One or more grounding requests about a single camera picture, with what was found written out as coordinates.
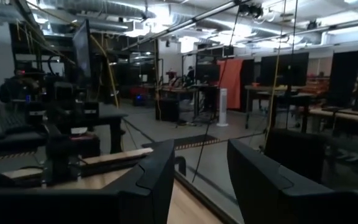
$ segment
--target gray floor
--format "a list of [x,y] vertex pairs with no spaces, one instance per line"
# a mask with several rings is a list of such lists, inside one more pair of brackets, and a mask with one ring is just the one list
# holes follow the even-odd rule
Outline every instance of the gray floor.
[[[254,108],[257,108],[256,101],[254,102]],[[122,129],[127,131],[127,134],[123,137],[125,151],[140,149],[143,144],[150,143],[150,140],[144,135],[147,135],[154,141],[163,141],[205,134],[206,131],[206,125],[176,127],[173,123],[156,121],[153,108],[133,107],[123,104],[121,109],[128,113],[126,121],[136,127],[135,129],[129,124],[122,124]],[[278,127],[285,127],[285,121],[286,117],[284,114],[277,116]],[[215,124],[210,126],[208,134],[222,140],[222,142],[204,147],[198,168],[199,175],[195,177],[193,184],[222,209],[227,211],[230,216],[242,223],[241,213],[235,203],[235,196],[229,178],[226,160],[227,141],[225,140],[239,138],[243,143],[258,149],[260,145],[264,144],[264,135],[247,136],[261,133],[266,127],[267,119],[263,113],[255,110],[250,119],[249,129],[245,129],[245,114],[228,111],[227,122],[229,126],[224,128],[217,127]],[[295,120],[289,117],[288,127],[293,127],[294,125]],[[96,127],[96,133],[101,139],[102,153],[109,153],[108,126]],[[176,151],[176,155],[183,156],[186,159],[188,165],[186,178],[189,181],[193,179],[200,150],[200,147],[195,147]],[[44,159],[45,153],[43,149],[40,149],[35,156],[5,159],[0,161],[0,172],[20,169],[24,166],[36,166],[39,161]]]

